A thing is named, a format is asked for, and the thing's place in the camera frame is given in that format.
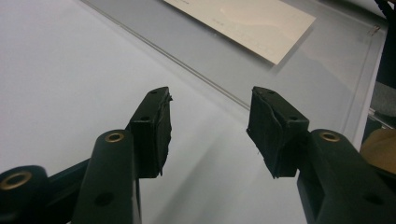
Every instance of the paper sheet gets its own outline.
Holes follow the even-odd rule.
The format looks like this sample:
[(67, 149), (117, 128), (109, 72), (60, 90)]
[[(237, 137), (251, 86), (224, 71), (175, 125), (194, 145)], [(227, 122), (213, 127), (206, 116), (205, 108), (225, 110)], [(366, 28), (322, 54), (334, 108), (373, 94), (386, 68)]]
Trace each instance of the paper sheet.
[(315, 20), (277, 0), (164, 0), (278, 64)]

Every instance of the glass panel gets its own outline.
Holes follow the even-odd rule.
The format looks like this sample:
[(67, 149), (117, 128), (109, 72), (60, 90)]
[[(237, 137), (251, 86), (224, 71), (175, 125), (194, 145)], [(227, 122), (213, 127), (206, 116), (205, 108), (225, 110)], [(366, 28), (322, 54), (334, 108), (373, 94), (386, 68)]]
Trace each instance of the glass panel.
[(164, 1), (83, 1), (241, 106), (249, 108), (253, 86), (272, 89), (310, 119), (311, 130), (360, 141), (356, 130), (385, 40), (383, 19), (348, 3), (285, 0), (317, 19), (274, 65)]

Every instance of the white table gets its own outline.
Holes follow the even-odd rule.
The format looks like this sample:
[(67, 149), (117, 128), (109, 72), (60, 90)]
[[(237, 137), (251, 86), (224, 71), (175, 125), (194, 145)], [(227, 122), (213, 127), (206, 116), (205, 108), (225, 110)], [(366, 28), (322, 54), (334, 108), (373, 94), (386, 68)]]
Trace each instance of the white table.
[(168, 86), (173, 138), (163, 176), (141, 181), (143, 223), (305, 223), (296, 179), (273, 180), (246, 109), (78, 0), (0, 11), (0, 172), (89, 158)]
[[(387, 30), (375, 14), (346, 1), (282, 0), (316, 19), (272, 64), (163, 0), (82, 1), (246, 109), (253, 86), (271, 89), (310, 119), (309, 130), (330, 129), (360, 147)], [(275, 27), (267, 28), (281, 32)]]

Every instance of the screw hole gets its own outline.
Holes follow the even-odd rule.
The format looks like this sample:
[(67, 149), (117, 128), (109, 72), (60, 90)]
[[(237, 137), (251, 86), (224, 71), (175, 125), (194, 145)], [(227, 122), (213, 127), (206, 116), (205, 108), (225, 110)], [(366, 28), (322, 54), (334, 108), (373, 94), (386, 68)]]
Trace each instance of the screw hole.
[(108, 136), (106, 136), (105, 140), (109, 143), (115, 143), (119, 142), (124, 138), (124, 135), (122, 133), (111, 133)]
[(320, 137), (329, 142), (340, 141), (340, 137), (334, 133), (321, 133)]
[(113, 200), (114, 200), (114, 194), (112, 194), (110, 192), (104, 192), (104, 193), (99, 194), (95, 198), (95, 204), (103, 207), (103, 206), (110, 204)]
[(28, 171), (20, 171), (16, 174), (9, 175), (0, 183), (0, 189), (9, 190), (15, 189), (24, 185), (32, 178), (32, 173)]
[(369, 203), (373, 203), (373, 204), (377, 204), (377, 205), (384, 204), (384, 201), (382, 201), (382, 199), (378, 195), (373, 194), (373, 193), (365, 193), (363, 195), (363, 199)]

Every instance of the white surface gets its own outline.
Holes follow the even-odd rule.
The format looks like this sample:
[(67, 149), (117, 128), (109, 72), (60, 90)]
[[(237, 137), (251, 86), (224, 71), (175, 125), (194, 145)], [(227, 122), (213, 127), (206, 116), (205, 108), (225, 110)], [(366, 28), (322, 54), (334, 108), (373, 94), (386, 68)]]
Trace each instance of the white surface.
[(274, 65), (164, 1), (82, 1), (241, 106), (249, 108), (253, 86), (277, 91), (310, 119), (310, 130), (342, 133), (360, 147), (357, 130), (386, 36), (372, 13), (344, 1), (282, 0), (316, 20)]
[(244, 108), (78, 1), (0, 10), (0, 172), (87, 159), (169, 86), (173, 139), (164, 176), (141, 183), (144, 223), (305, 223), (296, 179), (272, 179)]

